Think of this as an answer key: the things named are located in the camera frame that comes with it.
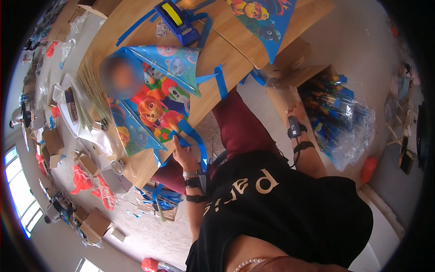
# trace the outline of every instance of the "yellow tape roll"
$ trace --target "yellow tape roll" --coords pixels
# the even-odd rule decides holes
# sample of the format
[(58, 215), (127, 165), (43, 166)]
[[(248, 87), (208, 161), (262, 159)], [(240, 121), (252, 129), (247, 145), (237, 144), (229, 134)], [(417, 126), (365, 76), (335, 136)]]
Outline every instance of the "yellow tape roll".
[(168, 3), (164, 3), (162, 5), (162, 9), (164, 9), (169, 14), (169, 16), (172, 18), (172, 20), (174, 20), (177, 27), (179, 27), (183, 24), (183, 21), (181, 20), (180, 16), (178, 16), (178, 14), (174, 11), (174, 9)]

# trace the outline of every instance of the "pearl necklace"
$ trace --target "pearl necklace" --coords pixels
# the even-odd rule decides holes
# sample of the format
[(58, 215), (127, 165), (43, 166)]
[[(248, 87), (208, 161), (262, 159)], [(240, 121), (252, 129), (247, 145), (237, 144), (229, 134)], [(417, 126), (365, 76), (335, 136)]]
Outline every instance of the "pearl necklace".
[(239, 266), (236, 268), (236, 270), (234, 270), (234, 272), (239, 272), (240, 269), (244, 268), (244, 267), (245, 267), (246, 265), (248, 265), (249, 263), (253, 263), (253, 262), (258, 262), (258, 263), (260, 263), (260, 262), (263, 262), (263, 261), (265, 261), (265, 260), (266, 260), (266, 259), (262, 259), (262, 258), (249, 259), (249, 260), (247, 260), (247, 261), (245, 261), (245, 262), (239, 264)]

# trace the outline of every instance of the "window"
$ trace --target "window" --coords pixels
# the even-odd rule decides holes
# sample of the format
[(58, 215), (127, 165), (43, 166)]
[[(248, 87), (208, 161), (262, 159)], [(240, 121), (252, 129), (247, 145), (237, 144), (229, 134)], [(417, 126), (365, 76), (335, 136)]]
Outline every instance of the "window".
[(101, 269), (96, 267), (93, 263), (82, 258), (77, 266), (76, 272), (103, 272)]
[(30, 233), (44, 213), (24, 176), (15, 146), (6, 152), (4, 163), (6, 165), (6, 180), (15, 204), (15, 210), (27, 237), (30, 237)]

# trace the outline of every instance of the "cardboard box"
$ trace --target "cardboard box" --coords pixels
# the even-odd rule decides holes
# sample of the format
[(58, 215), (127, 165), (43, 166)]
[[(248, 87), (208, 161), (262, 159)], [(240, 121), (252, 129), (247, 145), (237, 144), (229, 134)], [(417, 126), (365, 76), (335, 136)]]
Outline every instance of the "cardboard box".
[(122, 0), (79, 0), (77, 5), (107, 19)]
[(23, 95), (33, 95), (35, 93), (36, 76), (28, 75), (24, 78)]
[(310, 44), (298, 37), (276, 56), (273, 64), (267, 64), (261, 71), (270, 77), (284, 78), (309, 56), (311, 56)]
[(101, 175), (114, 194), (125, 194), (133, 186), (126, 177), (115, 174), (112, 169), (102, 171)]
[(83, 221), (80, 230), (89, 240), (96, 243), (104, 236), (111, 225), (112, 222), (97, 208), (94, 208)]
[(75, 159), (74, 161), (79, 161), (80, 166), (86, 171), (90, 176), (94, 178), (100, 173), (100, 169), (95, 165), (92, 159), (81, 151), (73, 152)]
[(77, 3), (78, 0), (69, 0), (67, 2), (51, 27), (47, 40), (65, 42), (70, 32), (70, 23), (84, 13), (84, 9), (79, 7)]
[(44, 156), (45, 161), (50, 169), (56, 168), (57, 164), (62, 159), (62, 155), (64, 154), (64, 142), (62, 141), (62, 137), (59, 134), (57, 128), (49, 130), (48, 128), (44, 129), (42, 133), (42, 138), (44, 139), (45, 147), (42, 149), (42, 154)]
[[(297, 88), (319, 73), (336, 74), (332, 65), (326, 64), (309, 66), (306, 68), (296, 69), (286, 77), (276, 80), (274, 83), (275, 87), (266, 87), (266, 93), (268, 94), (270, 100), (272, 100), (272, 103), (285, 127), (287, 127), (288, 109), (293, 107), (301, 100)], [(305, 120), (305, 123), (310, 124), (308, 118)], [(307, 126), (307, 130), (310, 141), (314, 144), (317, 151), (321, 152), (316, 138), (314, 137), (312, 127)]]
[(73, 212), (73, 217), (80, 223), (83, 224), (83, 221), (86, 219), (88, 212), (85, 211), (81, 206), (77, 208), (75, 212)]

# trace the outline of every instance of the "wooden table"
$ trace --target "wooden table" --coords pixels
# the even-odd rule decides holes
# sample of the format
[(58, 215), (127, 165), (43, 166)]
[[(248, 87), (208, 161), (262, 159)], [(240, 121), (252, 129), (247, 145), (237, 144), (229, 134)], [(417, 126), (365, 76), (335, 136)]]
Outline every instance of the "wooden table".
[[(98, 67), (107, 55), (118, 49), (115, 45), (118, 38), (160, 2), (161, 0), (124, 0), (121, 2), (96, 34), (86, 51), (84, 59), (93, 52), (95, 64)], [(180, 45), (172, 33), (161, 39), (156, 37), (155, 30), (158, 21), (157, 19), (152, 24), (149, 22), (142, 23), (120, 46)], [(194, 22), (193, 25), (199, 31), (204, 26), (199, 21)], [(252, 64), (237, 49), (212, 30), (198, 58), (197, 76), (213, 74), (214, 68), (220, 64), (222, 64), (228, 91), (236, 86), (253, 68)], [(201, 99), (191, 96), (191, 111), (187, 121), (192, 127), (195, 127), (221, 100), (215, 79), (201, 83), (198, 87)], [(114, 125), (109, 127), (108, 133), (116, 141), (115, 145), (122, 148)], [(174, 151), (173, 141), (166, 142), (164, 145), (168, 148), (168, 151), (160, 151), (162, 159), (168, 158)], [(138, 188), (142, 188), (158, 169), (152, 149), (141, 151), (131, 157), (124, 156), (123, 159), (126, 162), (124, 175)]]
[[(181, 0), (177, 5), (190, 9), (203, 1)], [(278, 53), (334, 8), (332, 0), (297, 0)], [(211, 28), (237, 48), (257, 69), (269, 63), (267, 52), (259, 38), (236, 18), (225, 0), (216, 0), (198, 12), (208, 13), (213, 20)]]

